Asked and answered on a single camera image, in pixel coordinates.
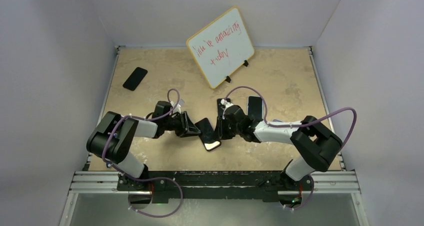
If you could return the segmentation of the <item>black phone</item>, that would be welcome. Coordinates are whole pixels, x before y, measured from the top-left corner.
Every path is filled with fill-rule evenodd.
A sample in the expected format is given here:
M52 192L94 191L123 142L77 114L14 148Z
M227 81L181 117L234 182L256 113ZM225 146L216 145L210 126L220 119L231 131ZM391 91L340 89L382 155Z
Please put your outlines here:
M127 90L134 91L147 75L147 73L148 70L136 67L122 86Z
M218 98L216 100L216 102L217 102L218 117L223 118L225 109L232 105L231 99L230 98Z

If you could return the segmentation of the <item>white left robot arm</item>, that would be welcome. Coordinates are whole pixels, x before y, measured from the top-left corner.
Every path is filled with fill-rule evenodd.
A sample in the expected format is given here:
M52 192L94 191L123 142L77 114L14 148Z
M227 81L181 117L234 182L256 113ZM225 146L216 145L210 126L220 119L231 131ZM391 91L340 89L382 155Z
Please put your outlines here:
M172 102L158 101L153 118L146 120L107 112L88 138L87 151L129 175L129 183L136 190L144 190L149 185L148 167L130 152L134 137L157 139L166 131L181 138L201 134L187 112L174 106Z

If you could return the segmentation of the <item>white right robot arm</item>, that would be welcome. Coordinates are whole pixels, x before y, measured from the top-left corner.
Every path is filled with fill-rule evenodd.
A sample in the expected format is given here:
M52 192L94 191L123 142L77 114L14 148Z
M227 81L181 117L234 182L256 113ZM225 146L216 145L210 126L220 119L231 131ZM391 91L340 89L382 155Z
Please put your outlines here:
M219 105L215 136L229 140L240 136L247 142L279 142L293 145L299 157L290 161L281 175L286 189L299 185L301 179L314 171L326 172L343 146L342 140L313 116L296 122L266 123L247 116L232 103Z

